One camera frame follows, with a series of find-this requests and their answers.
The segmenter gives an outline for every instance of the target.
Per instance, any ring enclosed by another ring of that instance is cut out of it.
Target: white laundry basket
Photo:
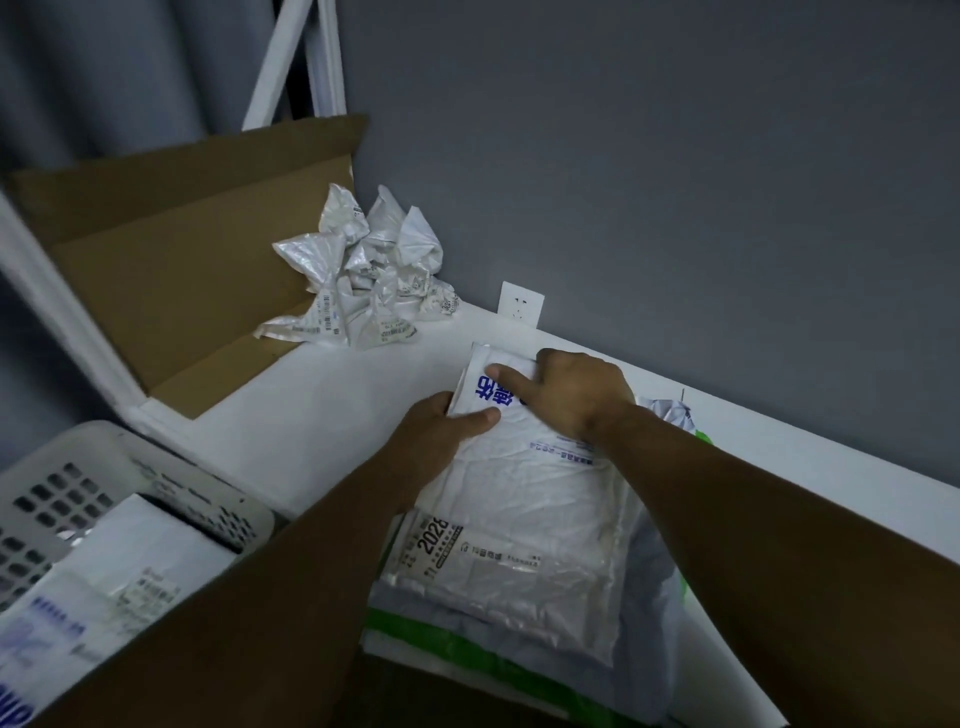
[[[134,493],[241,553],[276,527],[255,498],[122,427],[78,425],[0,474],[0,612]]]

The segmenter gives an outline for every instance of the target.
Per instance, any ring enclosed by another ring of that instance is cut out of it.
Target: white table surface
[[[143,431],[288,516],[325,495],[387,438],[407,407],[455,388],[474,341],[533,357],[543,347],[620,365],[638,395],[680,399],[714,444],[960,563],[960,490],[719,400],[489,311],[463,304],[421,338],[368,352],[300,346],[195,421],[156,400]],[[713,628],[686,604],[674,715],[694,726],[784,723]]]

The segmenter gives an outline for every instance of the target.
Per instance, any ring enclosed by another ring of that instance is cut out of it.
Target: package
[[[430,273],[437,273],[444,264],[444,249],[420,208],[411,207],[396,242],[396,264],[402,267],[418,262]]]
[[[396,312],[397,299],[396,269],[387,268],[373,285],[370,308],[354,341],[357,349],[417,340],[417,327]]]
[[[274,250],[307,277],[317,296],[302,316],[277,316],[257,327],[253,335],[346,346],[346,320],[337,295],[345,247],[341,232],[308,232],[274,243]]]
[[[442,280],[432,279],[420,302],[417,318],[420,321],[449,320],[459,307],[460,297],[453,291],[453,286]]]
[[[370,291],[353,290],[347,276],[340,276],[337,279],[337,294],[340,296],[340,307],[343,310],[344,319],[348,323],[370,305]]]
[[[395,245],[400,237],[400,227],[406,219],[406,212],[383,184],[377,188],[376,200],[367,215],[370,233],[366,240],[386,250]]]
[[[376,280],[380,276],[380,271],[389,263],[387,253],[368,238],[364,238],[350,249],[347,262],[344,263],[344,270],[366,279]]]
[[[693,426],[682,402],[646,398],[640,402],[709,442]],[[560,708],[575,723],[608,728],[626,717],[659,725],[670,706],[677,679],[683,581],[646,509],[640,511],[627,554],[612,667],[586,655],[559,652],[506,626],[383,580],[374,583],[369,604],[363,645],[372,654],[381,654],[376,635],[387,635],[395,641],[393,656],[400,645],[410,645],[404,653],[407,664],[436,671],[439,658],[465,668],[457,673],[460,679],[479,690],[485,690],[492,678]],[[433,661],[424,661],[424,653]],[[464,680],[471,675],[477,679]]]
[[[676,400],[648,400],[640,398],[640,404],[653,412],[661,420],[679,427],[684,432],[697,434],[697,428],[690,417],[690,408]]]
[[[2,699],[16,705],[0,725],[41,711],[234,558],[140,496],[118,503],[0,616]]]
[[[373,284],[376,283],[370,276],[361,276],[359,273],[354,273],[353,271],[347,271],[347,275],[350,281],[350,287],[355,290],[370,291],[373,289]]]
[[[382,578],[609,665],[640,502],[592,446],[554,432],[486,376],[492,363],[536,368],[474,344],[449,414],[493,405],[500,422],[423,489]]]
[[[367,218],[353,193],[340,184],[330,184],[324,211],[320,215],[320,232],[339,232],[348,246],[370,232]]]

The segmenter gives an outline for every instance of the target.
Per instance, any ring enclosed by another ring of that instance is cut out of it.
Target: electrical outlet
[[[542,308],[542,293],[503,281],[503,286],[500,288],[500,305],[496,308],[498,314],[536,328]]]

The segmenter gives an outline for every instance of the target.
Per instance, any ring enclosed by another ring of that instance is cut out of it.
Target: cardboard box
[[[362,115],[57,172],[11,194],[143,390],[196,418],[293,349],[253,330],[312,299],[271,243],[316,231],[331,182],[353,188]]]

